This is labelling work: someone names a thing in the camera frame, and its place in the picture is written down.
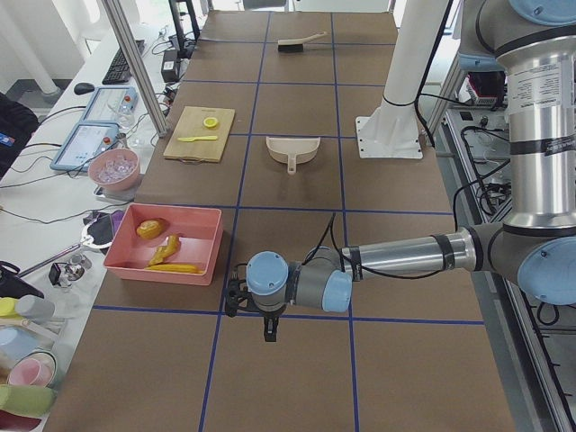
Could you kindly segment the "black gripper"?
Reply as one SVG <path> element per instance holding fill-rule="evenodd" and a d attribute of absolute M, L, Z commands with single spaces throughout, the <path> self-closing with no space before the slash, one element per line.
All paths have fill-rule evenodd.
<path fill-rule="evenodd" d="M 277 338 L 278 318 L 286 310 L 286 305 L 273 306 L 271 310 L 265 310 L 258 306 L 252 293 L 248 290 L 245 279 L 230 279 L 225 291 L 225 314 L 231 318 L 237 316 L 238 311 L 258 313 L 264 321 L 265 342 L 275 342 Z"/>

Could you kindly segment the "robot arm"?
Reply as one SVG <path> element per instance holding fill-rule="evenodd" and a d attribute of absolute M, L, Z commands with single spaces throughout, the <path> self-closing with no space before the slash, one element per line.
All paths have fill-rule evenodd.
<path fill-rule="evenodd" d="M 340 243 L 407 239 L 448 230 L 450 202 L 436 153 L 366 158 L 356 118 L 376 106 L 399 31 L 391 13 L 214 13 L 206 38 L 247 67 L 229 91 L 247 89 L 239 174 L 226 210 L 231 263 L 271 250 L 286 260 Z"/>

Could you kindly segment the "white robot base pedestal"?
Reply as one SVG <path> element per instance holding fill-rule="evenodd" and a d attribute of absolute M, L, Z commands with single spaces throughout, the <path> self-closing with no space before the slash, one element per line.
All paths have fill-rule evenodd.
<path fill-rule="evenodd" d="M 381 104 L 370 116 L 355 119 L 361 158 L 423 157 L 417 98 L 451 8 L 448 0 L 406 3 Z"/>

